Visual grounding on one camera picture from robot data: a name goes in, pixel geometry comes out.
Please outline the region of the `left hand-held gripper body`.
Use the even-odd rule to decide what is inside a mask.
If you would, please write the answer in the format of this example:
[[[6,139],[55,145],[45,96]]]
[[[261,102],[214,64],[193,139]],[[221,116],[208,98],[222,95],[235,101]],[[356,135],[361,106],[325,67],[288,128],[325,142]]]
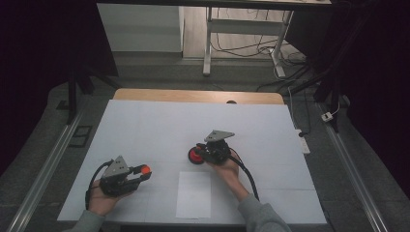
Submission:
[[[102,174],[102,192],[107,196],[118,197],[137,190],[136,180],[128,180],[128,176],[133,173],[134,168],[128,167],[122,156],[117,157]]]

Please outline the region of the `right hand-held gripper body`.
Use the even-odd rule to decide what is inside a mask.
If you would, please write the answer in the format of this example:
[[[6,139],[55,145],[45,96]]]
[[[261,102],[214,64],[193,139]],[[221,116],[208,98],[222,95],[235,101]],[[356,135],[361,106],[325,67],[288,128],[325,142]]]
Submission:
[[[234,132],[213,130],[204,138],[206,142],[203,155],[204,160],[212,164],[224,164],[231,154],[225,138],[234,135]]]

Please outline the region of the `round red ink pad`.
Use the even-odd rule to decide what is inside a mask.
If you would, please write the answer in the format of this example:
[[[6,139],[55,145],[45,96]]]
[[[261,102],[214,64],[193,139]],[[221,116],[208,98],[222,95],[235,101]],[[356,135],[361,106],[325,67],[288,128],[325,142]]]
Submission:
[[[193,164],[202,164],[204,159],[199,155],[201,149],[199,147],[193,147],[188,152],[189,161]]]

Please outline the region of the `person's right hand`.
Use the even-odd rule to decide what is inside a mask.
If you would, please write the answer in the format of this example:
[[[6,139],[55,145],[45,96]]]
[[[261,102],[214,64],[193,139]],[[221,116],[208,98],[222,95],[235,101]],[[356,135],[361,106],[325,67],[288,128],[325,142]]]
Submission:
[[[239,167],[231,159],[227,159],[223,164],[213,164],[208,162],[218,174],[218,176],[225,182],[229,189],[236,197],[239,197],[241,191],[241,183],[239,181]]]

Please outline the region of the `person's left hand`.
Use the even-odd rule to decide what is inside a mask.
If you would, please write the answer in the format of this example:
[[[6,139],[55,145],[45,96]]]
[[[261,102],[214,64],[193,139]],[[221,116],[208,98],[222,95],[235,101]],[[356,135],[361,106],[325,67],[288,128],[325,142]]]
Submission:
[[[105,217],[116,206],[116,204],[127,195],[117,197],[107,196],[103,193],[98,183],[91,187],[88,210],[98,216]]]

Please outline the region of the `white paper sheet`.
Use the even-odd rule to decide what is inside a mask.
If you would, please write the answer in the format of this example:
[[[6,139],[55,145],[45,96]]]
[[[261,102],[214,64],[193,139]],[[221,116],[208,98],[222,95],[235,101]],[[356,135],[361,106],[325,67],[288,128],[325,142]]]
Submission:
[[[209,172],[183,171],[179,174],[177,218],[209,218],[211,216],[211,199]]]

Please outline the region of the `wooden table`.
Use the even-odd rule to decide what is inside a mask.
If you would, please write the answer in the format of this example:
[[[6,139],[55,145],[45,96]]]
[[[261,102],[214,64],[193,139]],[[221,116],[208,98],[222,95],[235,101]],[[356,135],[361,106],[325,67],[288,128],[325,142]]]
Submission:
[[[278,93],[193,91],[122,88],[115,92],[114,100],[154,102],[214,102],[238,104],[284,104]]]

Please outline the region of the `black floor plates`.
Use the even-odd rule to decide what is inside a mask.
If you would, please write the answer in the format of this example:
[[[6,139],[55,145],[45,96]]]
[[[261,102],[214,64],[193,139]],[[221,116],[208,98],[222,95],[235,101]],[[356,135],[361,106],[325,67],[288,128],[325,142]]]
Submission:
[[[84,148],[90,138],[92,128],[92,126],[78,126],[74,131],[69,146],[73,148]]]

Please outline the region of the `white power strip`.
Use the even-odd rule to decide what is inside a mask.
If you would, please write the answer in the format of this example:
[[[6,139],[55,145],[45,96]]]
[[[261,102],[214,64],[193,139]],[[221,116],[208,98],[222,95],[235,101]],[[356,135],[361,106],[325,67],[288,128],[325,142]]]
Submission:
[[[310,149],[308,147],[307,141],[305,140],[305,134],[301,130],[296,130],[296,133],[300,139],[302,153],[308,155],[310,153]]]

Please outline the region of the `black stand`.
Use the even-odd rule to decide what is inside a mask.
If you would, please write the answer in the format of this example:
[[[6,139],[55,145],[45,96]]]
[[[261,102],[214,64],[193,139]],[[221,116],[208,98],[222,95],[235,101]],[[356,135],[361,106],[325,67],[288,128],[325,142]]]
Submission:
[[[368,7],[358,5],[353,7],[340,7],[334,11],[338,15],[338,22],[331,22],[331,29],[340,30],[334,43],[326,48],[310,66],[322,65],[321,72],[317,72],[309,81],[288,90],[287,97],[297,94],[313,84],[319,84],[313,94],[316,102],[324,102],[331,97],[329,111],[333,118],[327,124],[338,132],[337,113],[339,111],[339,95],[341,83],[342,64],[347,60],[348,52],[351,50],[354,41],[364,27],[368,16]]]
[[[91,77],[94,76],[97,79],[101,80],[108,86],[118,90],[121,88],[121,85],[110,78],[108,75],[103,74],[102,72],[97,71],[90,66],[82,66],[81,68],[74,69],[68,78],[68,92],[69,92],[69,118],[67,124],[70,125],[74,117],[77,114],[77,93],[76,89],[79,88],[80,91],[85,95],[92,95],[95,91],[95,86],[91,80]]]

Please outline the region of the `white cabinet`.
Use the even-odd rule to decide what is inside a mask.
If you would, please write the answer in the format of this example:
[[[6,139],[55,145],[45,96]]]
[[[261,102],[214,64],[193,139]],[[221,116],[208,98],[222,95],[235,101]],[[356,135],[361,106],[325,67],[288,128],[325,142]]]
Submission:
[[[98,3],[102,24],[113,51],[181,52],[184,9]]]

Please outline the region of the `black curtain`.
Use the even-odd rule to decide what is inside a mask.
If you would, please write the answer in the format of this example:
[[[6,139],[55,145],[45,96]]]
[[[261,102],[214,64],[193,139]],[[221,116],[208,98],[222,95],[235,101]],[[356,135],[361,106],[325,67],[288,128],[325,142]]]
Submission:
[[[410,198],[410,0],[333,0],[366,5],[368,19],[342,64],[347,116]],[[340,30],[335,10],[297,11],[286,39],[311,64]]]
[[[97,0],[0,0],[0,175],[73,74],[118,74]]]

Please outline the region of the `aluminium rail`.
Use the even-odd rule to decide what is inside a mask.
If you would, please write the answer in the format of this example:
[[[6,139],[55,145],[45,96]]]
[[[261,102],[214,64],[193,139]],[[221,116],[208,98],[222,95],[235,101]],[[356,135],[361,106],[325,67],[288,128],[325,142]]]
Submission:
[[[78,123],[82,119],[84,114],[83,110],[79,110],[77,114],[73,117],[73,120],[66,126],[63,127],[57,141],[52,147],[47,159],[44,162],[40,173],[34,180],[33,185],[28,190],[25,195],[21,205],[19,206],[15,216],[7,228],[6,232],[24,232],[29,221],[32,218],[37,206],[43,194],[48,186],[51,177],[53,176],[61,158],[63,157],[69,142],[73,136]]]
[[[364,212],[374,232],[389,232],[388,225],[383,219],[372,195],[367,189],[365,182],[352,160],[350,153],[348,152],[342,138],[339,133],[335,131],[330,122],[324,123],[326,131],[332,140],[334,147],[337,151],[337,155],[343,165],[346,174],[350,180],[350,183],[356,192],[356,195],[363,205]]]

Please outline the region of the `white desk frame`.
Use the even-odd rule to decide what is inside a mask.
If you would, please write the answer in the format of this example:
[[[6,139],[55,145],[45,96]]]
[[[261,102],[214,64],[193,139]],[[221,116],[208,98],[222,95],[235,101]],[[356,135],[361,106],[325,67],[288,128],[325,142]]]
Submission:
[[[270,50],[270,56],[274,63],[275,73],[278,77],[285,77],[282,64],[279,60],[279,53],[285,35],[290,25],[292,11],[284,11],[283,20],[277,21],[250,21],[240,19],[213,19],[212,8],[207,8],[206,18],[206,43],[203,63],[203,75],[209,76],[211,72],[211,36],[213,33],[242,34],[277,36],[278,40],[274,49]]]

